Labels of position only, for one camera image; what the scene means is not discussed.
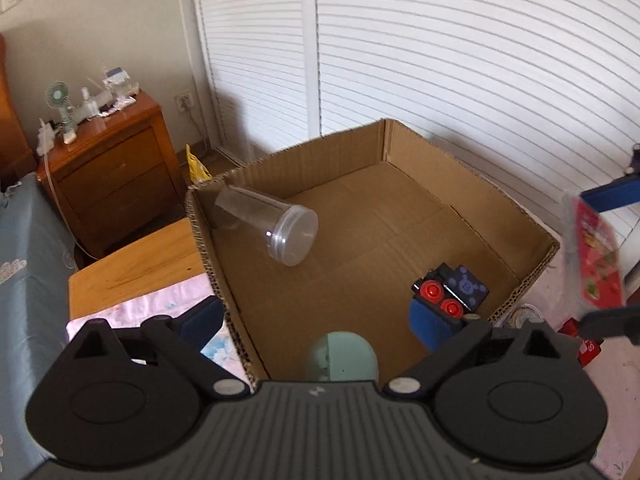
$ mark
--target white cable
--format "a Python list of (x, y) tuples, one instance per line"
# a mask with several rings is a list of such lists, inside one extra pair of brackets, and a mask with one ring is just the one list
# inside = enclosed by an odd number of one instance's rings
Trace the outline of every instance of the white cable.
[(71, 235), (71, 237), (73, 238), (74, 243), (78, 247), (80, 247), (80, 250), (84, 254), (86, 254), (89, 258), (92, 258), (97, 261), (98, 258), (93, 256), (92, 254), (89, 254), (89, 252), (84, 247), (82, 247), (82, 244), (74, 236), (74, 232), (71, 230), (71, 227), (69, 227), (69, 222), (66, 221), (65, 214), (62, 212), (62, 208), (60, 207), (60, 202), (58, 202), (58, 196), (56, 195), (56, 189), (53, 186), (53, 180), (51, 179), (51, 174), (49, 173), (49, 157), (47, 155), (47, 152), (44, 153), (44, 171), (47, 174), (47, 184), (49, 185), (49, 189), (51, 190), (51, 194), (53, 195), (53, 200), (56, 202), (56, 206), (58, 206), (58, 211), (60, 212), (60, 216), (62, 216), (62, 219), (65, 222), (66, 228), (69, 231), (69, 234)]

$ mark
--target sliding closet door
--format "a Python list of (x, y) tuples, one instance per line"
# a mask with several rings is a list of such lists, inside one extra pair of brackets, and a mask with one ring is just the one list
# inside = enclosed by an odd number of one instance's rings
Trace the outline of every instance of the sliding closet door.
[(307, 140), (301, 0), (196, 5), (225, 147), (252, 161)]
[[(398, 118), (560, 231), (562, 191), (640, 142), (640, 0), (317, 4), (323, 132)], [(620, 241), (639, 212), (607, 215)]]

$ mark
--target plastic food container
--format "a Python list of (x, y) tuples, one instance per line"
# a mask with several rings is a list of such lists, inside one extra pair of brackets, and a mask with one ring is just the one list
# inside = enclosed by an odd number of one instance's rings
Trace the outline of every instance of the plastic food container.
[(289, 267), (306, 258), (318, 233), (318, 215), (311, 209), (242, 187), (225, 187), (216, 205), (258, 229), (269, 255)]

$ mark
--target blue bed sheet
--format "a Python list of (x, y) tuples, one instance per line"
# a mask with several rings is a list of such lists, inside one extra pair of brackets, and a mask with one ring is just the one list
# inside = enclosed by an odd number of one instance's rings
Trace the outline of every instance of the blue bed sheet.
[(35, 174), (0, 199), (2, 480), (23, 478), (43, 460), (26, 429), (24, 409), (67, 342), (73, 246)]

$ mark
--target blue gripper pad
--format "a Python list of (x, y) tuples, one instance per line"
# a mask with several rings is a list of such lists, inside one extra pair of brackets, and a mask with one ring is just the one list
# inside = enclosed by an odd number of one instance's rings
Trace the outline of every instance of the blue gripper pad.
[(455, 327), (417, 300), (412, 300), (409, 305), (409, 328), (429, 352), (435, 352), (457, 332)]

